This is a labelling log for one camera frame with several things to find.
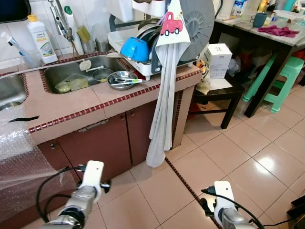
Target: stainless steel sink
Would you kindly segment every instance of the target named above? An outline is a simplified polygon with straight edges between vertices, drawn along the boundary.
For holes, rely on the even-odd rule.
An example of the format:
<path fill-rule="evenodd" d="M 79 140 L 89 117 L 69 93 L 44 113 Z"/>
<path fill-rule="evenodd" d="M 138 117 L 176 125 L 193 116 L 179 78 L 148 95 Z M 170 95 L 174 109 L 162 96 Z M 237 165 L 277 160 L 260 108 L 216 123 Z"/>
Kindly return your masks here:
<path fill-rule="evenodd" d="M 3 105 L 21 104 L 26 99 L 23 77 L 12 75 L 0 78 L 0 107 Z"/>
<path fill-rule="evenodd" d="M 91 61 L 91 68 L 95 68 L 98 66 L 103 65 L 104 68 L 109 68 L 116 71 L 123 71 L 124 68 L 121 66 L 121 64 L 116 60 L 115 58 L 108 58 L 106 56 L 94 56 L 91 58 L 87 58 L 86 60 Z M 60 94 L 59 91 L 55 88 L 57 84 L 71 76 L 72 74 L 80 74 L 88 77 L 88 84 L 89 86 L 93 86 L 95 84 L 98 84 L 99 82 L 94 80 L 92 77 L 92 73 L 94 71 L 81 71 L 79 68 L 80 63 L 70 63 L 62 66 L 55 66 L 48 68 L 44 71 L 44 76 L 47 81 L 47 85 L 49 87 L 49 90 L 52 93 Z"/>

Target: black cable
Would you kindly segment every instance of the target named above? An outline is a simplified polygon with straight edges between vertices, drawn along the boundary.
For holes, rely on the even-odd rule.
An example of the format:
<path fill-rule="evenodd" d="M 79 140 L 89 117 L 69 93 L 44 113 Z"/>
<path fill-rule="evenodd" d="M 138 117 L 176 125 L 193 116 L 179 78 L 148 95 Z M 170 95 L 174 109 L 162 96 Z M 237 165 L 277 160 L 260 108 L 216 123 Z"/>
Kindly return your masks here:
<path fill-rule="evenodd" d="M 38 191 L 37 191 L 37 194 L 36 194 L 36 209 L 38 211 L 38 214 L 40 215 L 40 217 L 43 219 L 43 221 L 45 223 L 49 222 L 49 219 L 47 216 L 45 216 L 40 208 L 40 205 L 39 205 L 39 198 L 40 198 L 40 193 L 41 193 L 41 190 L 43 188 L 43 186 L 48 182 L 50 181 L 51 179 L 53 179 L 54 177 L 58 176 L 59 174 L 61 173 L 64 173 L 64 172 L 67 172 L 69 170 L 73 170 L 73 169 L 80 169 L 81 167 L 71 167 L 71 168 L 65 168 L 61 171 L 59 171 L 58 173 L 50 176 L 49 178 L 47 178 L 38 188 Z"/>
<path fill-rule="evenodd" d="M 297 219 L 298 217 L 294 217 L 294 218 L 291 218 L 291 219 L 288 219 L 288 220 L 285 220 L 283 222 L 279 222 L 279 223 L 276 223 L 276 224 L 265 224 L 264 227 L 273 227 L 273 226 L 277 226 L 277 225 L 280 225 L 280 224 L 283 224 L 283 223 L 287 223 L 289 221 L 292 221 L 294 219 Z"/>
<path fill-rule="evenodd" d="M 220 0 L 220 6 L 219 6 L 219 9 L 218 9 L 217 13 L 215 14 L 215 18 L 217 17 L 217 15 L 219 14 L 221 8 L 223 7 L 223 3 L 224 3 L 224 0 Z"/>
<path fill-rule="evenodd" d="M 264 229 L 262 223 L 258 220 L 258 218 L 253 215 L 248 209 L 246 209 L 245 207 L 243 207 L 242 205 L 240 205 L 239 203 L 231 200 L 230 198 L 228 197 L 224 197 L 224 196 L 221 196 L 221 195 L 217 195 L 217 194 L 214 194 L 214 193 L 210 193 L 208 192 L 207 190 L 201 190 L 203 193 L 205 194 L 208 194 L 208 195 L 211 195 L 211 196 L 215 196 L 215 197 L 220 197 L 220 198 L 223 198 L 223 199 L 226 199 L 228 201 L 230 201 L 231 203 L 234 203 L 236 206 L 238 206 L 239 208 L 241 208 L 242 210 L 244 210 L 246 213 L 248 213 L 253 219 L 254 219 L 254 222 L 255 224 L 260 228 L 260 229 Z"/>
<path fill-rule="evenodd" d="M 54 198 L 56 198 L 56 197 L 71 198 L 70 195 L 65 195 L 65 194 L 55 194 L 55 195 L 51 196 L 51 197 L 48 199 L 46 205 L 44 206 L 44 211 L 43 211 L 43 212 L 44 212 L 44 216 L 45 216 L 45 217 L 48 217 L 48 216 L 47 216 L 47 214 L 48 214 L 48 207 L 49 207 L 50 203 L 52 202 L 52 200 L 53 200 Z"/>

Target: blue bowl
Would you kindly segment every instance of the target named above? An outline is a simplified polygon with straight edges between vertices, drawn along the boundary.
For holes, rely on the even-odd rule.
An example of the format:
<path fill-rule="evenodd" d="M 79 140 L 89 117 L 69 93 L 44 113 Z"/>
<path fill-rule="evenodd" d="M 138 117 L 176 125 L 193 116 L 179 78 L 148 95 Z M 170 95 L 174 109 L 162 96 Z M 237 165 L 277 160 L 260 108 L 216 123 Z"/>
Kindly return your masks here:
<path fill-rule="evenodd" d="M 121 54 L 132 61 L 148 62 L 149 60 L 147 43 L 135 37 L 130 37 L 125 41 L 121 48 Z"/>

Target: marble tabletop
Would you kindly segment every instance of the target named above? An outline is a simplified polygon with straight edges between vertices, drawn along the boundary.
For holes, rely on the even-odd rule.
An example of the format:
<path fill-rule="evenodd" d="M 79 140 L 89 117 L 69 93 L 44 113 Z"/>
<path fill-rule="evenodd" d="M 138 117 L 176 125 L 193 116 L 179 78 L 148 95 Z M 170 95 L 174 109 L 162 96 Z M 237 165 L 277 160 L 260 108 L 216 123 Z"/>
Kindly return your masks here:
<path fill-rule="evenodd" d="M 220 19 L 216 19 L 216 22 L 219 22 L 221 24 L 225 24 L 225 25 L 229 25 L 244 31 L 248 31 L 251 32 L 253 34 L 257 34 L 263 37 L 267 37 L 271 40 L 277 41 L 277 42 L 281 42 L 284 44 L 288 44 L 290 46 L 301 46 L 305 44 L 305 26 L 303 31 L 300 31 L 295 37 L 284 37 L 284 36 L 275 36 L 275 35 L 271 35 L 268 34 L 266 32 L 258 32 L 256 27 L 253 27 L 251 22 L 246 22 L 246 21 L 242 21 L 240 18 L 234 18 L 234 19 L 230 19 L 230 20 L 220 20 Z"/>

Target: countertop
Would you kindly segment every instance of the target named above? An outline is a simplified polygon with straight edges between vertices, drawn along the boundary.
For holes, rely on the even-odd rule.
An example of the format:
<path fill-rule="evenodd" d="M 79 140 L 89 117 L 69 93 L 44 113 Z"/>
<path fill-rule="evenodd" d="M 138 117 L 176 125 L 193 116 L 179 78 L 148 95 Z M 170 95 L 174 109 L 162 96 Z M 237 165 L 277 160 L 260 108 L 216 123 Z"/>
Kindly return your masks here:
<path fill-rule="evenodd" d="M 251 32 L 253 34 L 257 34 L 263 37 L 267 37 L 271 40 L 278 41 L 284 44 L 288 44 L 290 46 L 301 46 L 305 44 L 305 33 L 304 31 L 300 31 L 298 34 L 296 34 L 295 37 L 284 37 L 284 36 L 275 36 L 268 34 L 266 32 L 258 32 L 256 27 L 253 27 L 251 22 L 246 22 L 242 21 L 240 18 L 234 18 L 234 19 L 229 19 L 226 21 L 216 19 L 215 20 L 218 23 L 229 25 L 232 27 L 239 28 L 244 31 Z"/>
<path fill-rule="evenodd" d="M 117 91 L 107 83 L 100 83 L 67 94 L 51 94 L 45 89 L 42 72 L 33 71 L 24 75 L 28 92 L 23 102 L 25 116 L 39 115 L 38 119 L 27 122 L 36 144 L 156 100 L 161 82 L 161 74 L 156 74 L 151 76 L 150 81 L 136 84 L 126 91 Z M 177 68 L 175 91 L 196 85 L 200 78 L 201 70 L 194 65 Z"/>

